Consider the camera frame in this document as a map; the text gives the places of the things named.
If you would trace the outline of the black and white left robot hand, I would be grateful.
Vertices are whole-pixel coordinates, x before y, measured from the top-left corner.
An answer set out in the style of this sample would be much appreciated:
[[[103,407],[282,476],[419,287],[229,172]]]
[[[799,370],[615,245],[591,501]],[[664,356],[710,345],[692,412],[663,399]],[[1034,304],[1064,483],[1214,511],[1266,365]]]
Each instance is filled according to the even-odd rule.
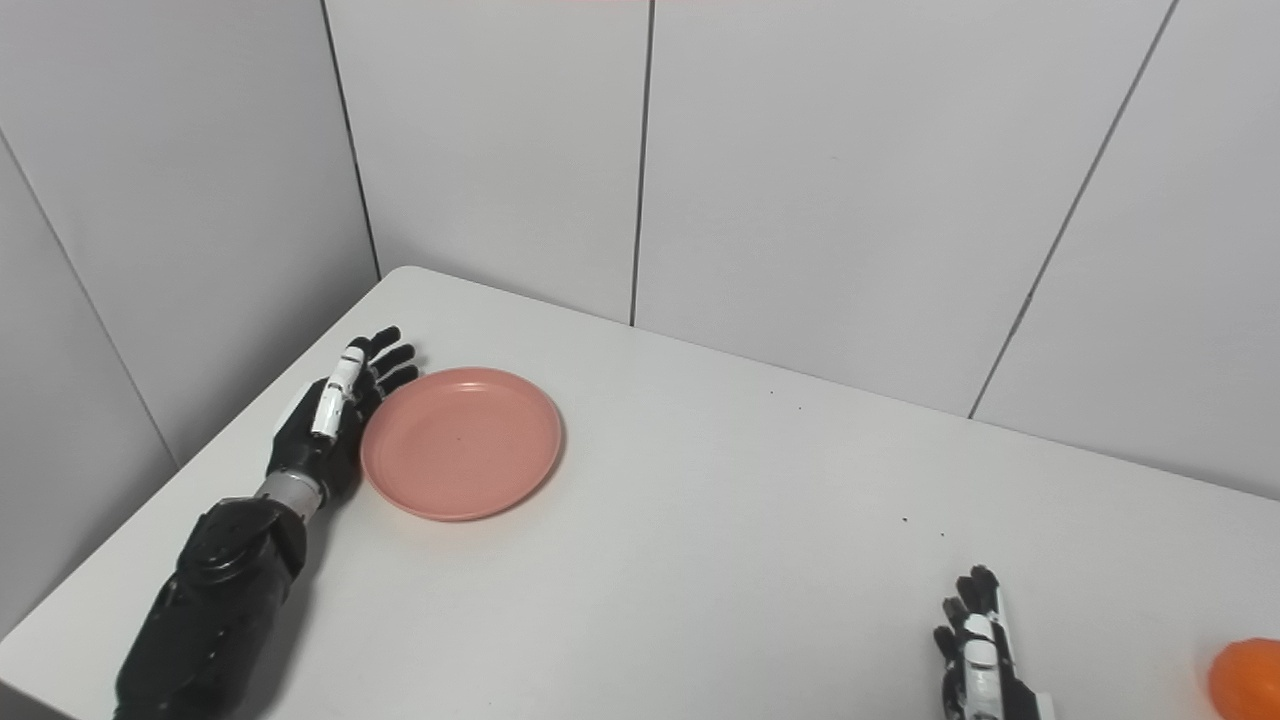
[[[266,473],[307,477],[323,502],[347,496],[360,478],[360,445],[372,414],[420,374],[416,347],[398,325],[352,340],[276,430]]]

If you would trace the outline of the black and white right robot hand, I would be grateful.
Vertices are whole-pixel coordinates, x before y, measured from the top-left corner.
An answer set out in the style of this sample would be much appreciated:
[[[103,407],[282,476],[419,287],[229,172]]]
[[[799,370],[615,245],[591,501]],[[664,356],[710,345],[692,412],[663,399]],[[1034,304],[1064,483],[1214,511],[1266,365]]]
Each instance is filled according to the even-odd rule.
[[[942,602],[947,620],[933,630],[943,659],[941,703],[946,719],[1055,719],[1050,694],[1019,675],[998,578],[975,565]]]

